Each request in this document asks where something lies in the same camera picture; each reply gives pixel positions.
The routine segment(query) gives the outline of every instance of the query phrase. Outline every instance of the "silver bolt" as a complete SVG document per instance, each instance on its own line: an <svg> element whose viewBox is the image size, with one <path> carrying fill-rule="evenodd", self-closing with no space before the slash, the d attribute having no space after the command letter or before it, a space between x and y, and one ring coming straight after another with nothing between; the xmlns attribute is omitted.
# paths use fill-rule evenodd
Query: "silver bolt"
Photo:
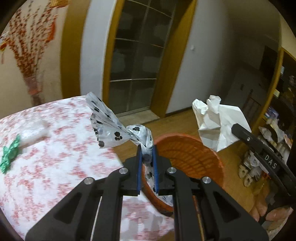
<svg viewBox="0 0 296 241"><path fill-rule="evenodd" d="M177 171L177 169L174 168L174 167L169 167L168 168L168 173L170 173L170 174L174 174L176 171Z"/></svg>
<svg viewBox="0 0 296 241"><path fill-rule="evenodd" d="M92 184L94 182L94 179L92 177L87 177L86 179L84 179L84 183L86 185Z"/></svg>
<svg viewBox="0 0 296 241"><path fill-rule="evenodd" d="M202 182L203 183L206 183L207 184L207 183L210 183L211 181L212 181L212 179L210 177L203 177L202 178Z"/></svg>
<svg viewBox="0 0 296 241"><path fill-rule="evenodd" d="M127 174L127 172L128 172L128 169L125 167L119 169L120 174Z"/></svg>

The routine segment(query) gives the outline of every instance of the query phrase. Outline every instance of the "red floral pattern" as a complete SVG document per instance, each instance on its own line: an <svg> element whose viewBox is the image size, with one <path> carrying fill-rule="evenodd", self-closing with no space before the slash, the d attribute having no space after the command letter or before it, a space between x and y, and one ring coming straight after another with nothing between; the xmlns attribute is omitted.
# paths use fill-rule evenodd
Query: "red floral pattern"
<svg viewBox="0 0 296 241"><path fill-rule="evenodd" d="M99 149L83 96L1 119L1 156L34 112L48 123L49 136L24 148L11 170L0 174L0 208L23 239L85 177L100 179L122 166L112 149ZM161 215L142 193L123 198L121 240L157 240L170 230L173 219Z"/></svg>

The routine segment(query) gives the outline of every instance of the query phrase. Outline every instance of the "crumpled green plastic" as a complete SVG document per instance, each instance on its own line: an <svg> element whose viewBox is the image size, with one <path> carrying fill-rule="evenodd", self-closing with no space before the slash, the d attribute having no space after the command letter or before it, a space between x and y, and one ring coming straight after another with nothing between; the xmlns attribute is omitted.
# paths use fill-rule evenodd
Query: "crumpled green plastic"
<svg viewBox="0 0 296 241"><path fill-rule="evenodd" d="M20 135L18 134L14 141L11 143L10 147L3 147L3 156L0 163L0 170L5 174L10 169L11 162L17 157L19 153L20 146Z"/></svg>

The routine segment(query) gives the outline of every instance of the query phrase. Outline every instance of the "orange basket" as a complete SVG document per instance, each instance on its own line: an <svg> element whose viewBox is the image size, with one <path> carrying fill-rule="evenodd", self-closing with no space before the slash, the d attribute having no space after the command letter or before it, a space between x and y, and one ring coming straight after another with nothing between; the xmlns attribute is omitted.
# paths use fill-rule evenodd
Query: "orange basket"
<svg viewBox="0 0 296 241"><path fill-rule="evenodd" d="M205 147L201 140L185 134L167 134L154 141L160 156L169 158L172 166L193 178L209 176L219 186L224 187L223 164L212 149ZM145 179L145 168L142 168L142 191L155 208L161 212L173 212L173 207L167 205L149 187Z"/></svg>

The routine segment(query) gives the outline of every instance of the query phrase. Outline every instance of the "tablecloth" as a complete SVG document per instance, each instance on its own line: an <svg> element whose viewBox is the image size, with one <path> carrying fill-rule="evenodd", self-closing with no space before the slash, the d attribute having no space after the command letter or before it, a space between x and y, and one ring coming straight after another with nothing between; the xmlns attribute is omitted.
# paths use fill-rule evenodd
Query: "tablecloth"
<svg viewBox="0 0 296 241"><path fill-rule="evenodd" d="M85 177L100 179L122 166L112 149L99 149L84 96L33 107L0 120L0 155L34 112L49 135L26 147L11 170L0 174L0 208L24 239L28 230ZM121 240L157 240L173 230L141 193L123 198Z"/></svg>

